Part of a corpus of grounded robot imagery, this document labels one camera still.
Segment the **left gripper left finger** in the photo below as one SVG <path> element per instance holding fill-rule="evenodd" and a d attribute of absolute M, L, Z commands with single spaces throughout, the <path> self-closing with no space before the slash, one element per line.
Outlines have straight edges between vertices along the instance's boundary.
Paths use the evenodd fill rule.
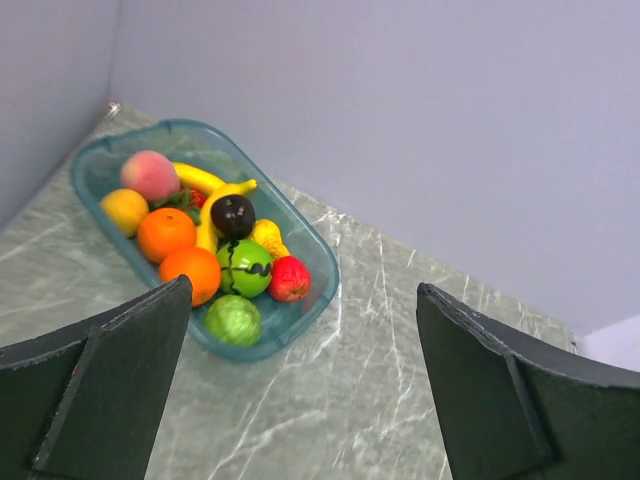
<path fill-rule="evenodd" d="M 191 315 L 181 275 L 1 349 L 4 479 L 142 479 Z"/>

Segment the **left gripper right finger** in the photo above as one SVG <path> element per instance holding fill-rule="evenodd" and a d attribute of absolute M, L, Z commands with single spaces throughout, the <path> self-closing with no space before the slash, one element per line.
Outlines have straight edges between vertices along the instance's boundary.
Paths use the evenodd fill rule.
<path fill-rule="evenodd" d="M 417 326 L 455 479 L 636 479 L 639 375 L 550 345 L 427 283 Z"/>

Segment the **yellow fruit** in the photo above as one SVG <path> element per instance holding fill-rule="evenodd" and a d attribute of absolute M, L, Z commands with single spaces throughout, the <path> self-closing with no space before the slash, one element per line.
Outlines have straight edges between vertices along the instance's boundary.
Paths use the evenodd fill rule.
<path fill-rule="evenodd" d="M 218 249 L 219 230 L 214 221 L 216 209 L 222 199 L 230 195 L 246 195 L 258 186 L 255 179 L 242 183 L 229 183 L 214 190 L 206 199 L 199 214 L 199 225 L 196 227 L 196 246 L 208 252 L 216 253 Z"/>

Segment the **green apple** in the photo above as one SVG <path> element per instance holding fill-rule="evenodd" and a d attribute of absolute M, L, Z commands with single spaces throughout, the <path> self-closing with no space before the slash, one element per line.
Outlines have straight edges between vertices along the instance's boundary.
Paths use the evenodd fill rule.
<path fill-rule="evenodd" d="M 249 239 L 231 240 L 218 250 L 216 257 L 224 293 L 251 299 L 269 286 L 273 259 L 258 243 Z"/>

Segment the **dark purple plum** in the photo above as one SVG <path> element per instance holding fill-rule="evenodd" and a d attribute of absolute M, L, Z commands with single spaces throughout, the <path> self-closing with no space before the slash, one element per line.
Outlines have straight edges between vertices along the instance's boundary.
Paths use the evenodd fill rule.
<path fill-rule="evenodd" d="M 219 237 L 225 240 L 246 239 L 253 230 L 256 214 L 252 202 L 244 195 L 230 195 L 222 199 L 214 221 Z"/>

